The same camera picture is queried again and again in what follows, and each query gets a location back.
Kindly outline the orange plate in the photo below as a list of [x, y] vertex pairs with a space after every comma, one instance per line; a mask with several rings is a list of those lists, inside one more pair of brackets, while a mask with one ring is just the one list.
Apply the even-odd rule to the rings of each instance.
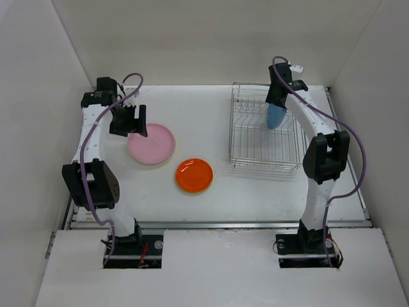
[[175, 180], [179, 188], [200, 191], [213, 182], [212, 167], [204, 160], [191, 158], [183, 161], [176, 169]]

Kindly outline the green plate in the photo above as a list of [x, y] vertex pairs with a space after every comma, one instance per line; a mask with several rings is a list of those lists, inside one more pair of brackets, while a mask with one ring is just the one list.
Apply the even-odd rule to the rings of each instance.
[[188, 190], [184, 190], [182, 188], [178, 188], [178, 191], [181, 194], [186, 195], [186, 196], [199, 196], [199, 195], [201, 195], [203, 193], [206, 193], [209, 190], [210, 190], [210, 187], [207, 187], [206, 189], [202, 189], [200, 191], [188, 191]]

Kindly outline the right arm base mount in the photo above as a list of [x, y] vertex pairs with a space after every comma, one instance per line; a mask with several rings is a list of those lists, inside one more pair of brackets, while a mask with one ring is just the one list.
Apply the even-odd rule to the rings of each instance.
[[327, 237], [313, 243], [311, 248], [303, 247], [295, 233], [279, 233], [275, 236], [276, 253], [281, 269], [335, 268], [339, 269], [344, 261], [342, 252]]

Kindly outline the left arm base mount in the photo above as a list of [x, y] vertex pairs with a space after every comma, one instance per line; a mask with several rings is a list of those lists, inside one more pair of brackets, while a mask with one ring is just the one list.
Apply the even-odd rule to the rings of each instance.
[[162, 234], [145, 234], [141, 240], [133, 236], [116, 237], [114, 251], [111, 252], [112, 236], [101, 240], [106, 246], [103, 259], [104, 269], [160, 269], [164, 236]]

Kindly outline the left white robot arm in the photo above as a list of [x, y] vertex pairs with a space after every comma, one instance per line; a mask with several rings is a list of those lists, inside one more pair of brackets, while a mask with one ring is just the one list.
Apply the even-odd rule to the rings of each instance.
[[108, 226], [110, 247], [122, 246], [134, 254], [143, 246], [143, 235], [135, 218], [119, 206], [120, 184], [105, 161], [108, 136], [147, 137], [146, 106], [135, 107], [129, 101], [139, 90], [125, 92], [111, 77], [99, 77], [94, 91], [81, 100], [82, 128], [79, 147], [70, 164], [62, 167], [62, 176], [74, 203], [90, 212], [100, 226]]

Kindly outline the pink plate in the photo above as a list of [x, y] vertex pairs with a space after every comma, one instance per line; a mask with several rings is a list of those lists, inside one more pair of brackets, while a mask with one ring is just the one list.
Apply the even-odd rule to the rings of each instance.
[[172, 132], [158, 123], [146, 125], [148, 136], [130, 134], [127, 149], [130, 156], [143, 164], [160, 164], [172, 156], [176, 140]]

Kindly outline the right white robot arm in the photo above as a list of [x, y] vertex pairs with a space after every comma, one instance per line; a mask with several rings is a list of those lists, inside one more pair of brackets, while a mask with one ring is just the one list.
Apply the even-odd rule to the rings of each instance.
[[296, 235], [285, 236], [296, 254], [323, 254], [328, 237], [328, 201], [337, 179], [346, 168], [350, 135], [337, 130], [330, 116], [319, 110], [301, 80], [293, 79], [288, 63], [269, 66], [270, 87], [266, 102], [289, 111], [309, 140], [302, 167], [308, 178], [304, 213]]

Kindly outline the blue plate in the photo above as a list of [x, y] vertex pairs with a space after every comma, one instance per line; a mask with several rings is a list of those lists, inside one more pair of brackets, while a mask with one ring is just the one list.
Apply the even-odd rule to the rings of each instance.
[[268, 128], [278, 128], [281, 125], [284, 117], [286, 116], [286, 113], [287, 109], [276, 106], [274, 104], [269, 104], [266, 118]]

